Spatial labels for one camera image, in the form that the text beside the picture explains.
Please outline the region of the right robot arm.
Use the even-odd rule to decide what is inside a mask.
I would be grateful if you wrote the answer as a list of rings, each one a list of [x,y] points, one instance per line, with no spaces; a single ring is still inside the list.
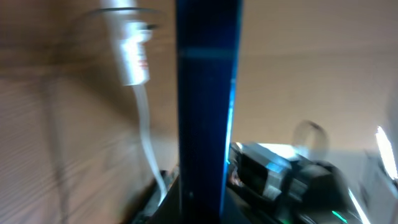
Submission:
[[[290,145],[229,148],[227,188],[249,223],[367,223],[341,171]]]

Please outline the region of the white power strip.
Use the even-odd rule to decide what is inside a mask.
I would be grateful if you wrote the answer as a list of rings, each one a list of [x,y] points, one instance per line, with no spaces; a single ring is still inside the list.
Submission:
[[[144,43],[152,35],[148,24],[136,19],[143,9],[131,0],[101,0],[111,45],[124,86],[143,85],[149,80]]]

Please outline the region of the blue-screen Galaxy smartphone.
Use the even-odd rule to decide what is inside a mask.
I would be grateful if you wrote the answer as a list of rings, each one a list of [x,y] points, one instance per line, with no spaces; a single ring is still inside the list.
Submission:
[[[223,216],[242,2],[176,3],[180,212],[184,223]]]

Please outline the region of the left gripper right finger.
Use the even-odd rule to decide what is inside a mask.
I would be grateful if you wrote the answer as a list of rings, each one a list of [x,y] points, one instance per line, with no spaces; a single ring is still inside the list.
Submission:
[[[222,224],[271,224],[274,221],[251,210],[234,191],[226,188]]]

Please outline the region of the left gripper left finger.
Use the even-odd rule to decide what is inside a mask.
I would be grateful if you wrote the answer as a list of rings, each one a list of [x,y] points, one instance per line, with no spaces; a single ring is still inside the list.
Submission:
[[[160,193],[157,187],[133,218],[133,224],[179,224],[180,187],[179,177],[170,182],[166,197],[159,205]]]

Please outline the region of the ceiling light fixture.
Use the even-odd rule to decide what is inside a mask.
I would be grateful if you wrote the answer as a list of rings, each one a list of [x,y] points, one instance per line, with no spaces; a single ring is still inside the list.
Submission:
[[[377,127],[375,137],[386,174],[390,177],[390,179],[397,180],[397,167],[394,158],[394,152],[391,142],[381,126]]]

